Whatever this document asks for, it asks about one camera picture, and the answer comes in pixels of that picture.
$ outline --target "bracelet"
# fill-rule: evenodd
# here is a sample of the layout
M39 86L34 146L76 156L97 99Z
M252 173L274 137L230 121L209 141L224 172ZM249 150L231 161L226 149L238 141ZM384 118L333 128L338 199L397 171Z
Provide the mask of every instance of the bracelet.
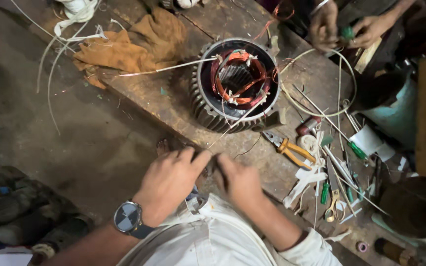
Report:
M311 12L311 15L315 14L318 11L318 9L322 8L326 3L328 3L328 1L330 0L323 0L321 3L319 3L317 7L313 9L313 11Z

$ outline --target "pliers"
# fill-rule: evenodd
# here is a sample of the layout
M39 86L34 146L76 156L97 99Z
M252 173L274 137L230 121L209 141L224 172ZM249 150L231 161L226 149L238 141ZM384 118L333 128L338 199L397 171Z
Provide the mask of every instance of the pliers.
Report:
M284 139L279 136L276 136L269 130L263 131L262 134L277 147L278 153L285 153L290 160L292 160L296 165L306 171L310 171L311 167L297 159L297 157L292 153L292 151L304 156L312 163L315 163L317 161L315 157L311 156L310 153L308 153L308 151L300 148L295 144L292 144L288 138Z

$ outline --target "copper winding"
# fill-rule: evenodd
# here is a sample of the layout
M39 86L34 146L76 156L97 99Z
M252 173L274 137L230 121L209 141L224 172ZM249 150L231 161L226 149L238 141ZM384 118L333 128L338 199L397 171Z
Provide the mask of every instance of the copper winding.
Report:
M230 54L231 51L226 51L221 54L222 58L226 58L228 54ZM234 52L232 53L227 63L225 64L225 67L230 65L240 65L245 64L246 61L249 59L249 53L247 52ZM211 66L211 83L212 83L212 90L213 92L218 93L220 96L223 97L226 101L229 101L231 98L229 93L226 92L226 89L223 88L223 85L221 84L219 75L217 75L220 71L218 69L220 67L220 62L218 60L213 61ZM266 70L264 69L263 65L258 59L251 59L251 64L249 66L249 70L251 72L252 77L254 78L253 81L246 84L244 87L240 88L235 94L233 94L234 101L238 103L239 109L248 109L257 104L258 101L260 101L263 97L262 94L257 92L255 97L241 97L241 94L246 92L249 88L251 88L254 84L260 81L264 81L264 85L262 87L263 91L267 93L270 88L270 79L267 76Z

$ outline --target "concrete floor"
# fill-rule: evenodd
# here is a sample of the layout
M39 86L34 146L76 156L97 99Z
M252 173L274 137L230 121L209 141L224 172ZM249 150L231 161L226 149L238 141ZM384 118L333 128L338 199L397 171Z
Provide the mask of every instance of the concrete floor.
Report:
M100 224L139 189L147 167L157 158L156 143L169 134L127 100L121 99L118 107L117 96L89 85L72 62L61 57L51 85L59 136L47 104L53 52L36 93L45 46L0 10L0 166L19 168ZM217 189L209 179L200 191ZM310 226L280 204L279 208L299 225ZM343 265L367 265L338 243L332 245Z

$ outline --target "wristwatch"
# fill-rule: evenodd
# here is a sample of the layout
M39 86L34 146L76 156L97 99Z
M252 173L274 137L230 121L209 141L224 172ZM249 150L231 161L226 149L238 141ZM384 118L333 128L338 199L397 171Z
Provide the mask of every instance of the wristwatch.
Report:
M118 230L137 239L145 239L155 229L142 222L141 206L130 200L116 210L114 220Z

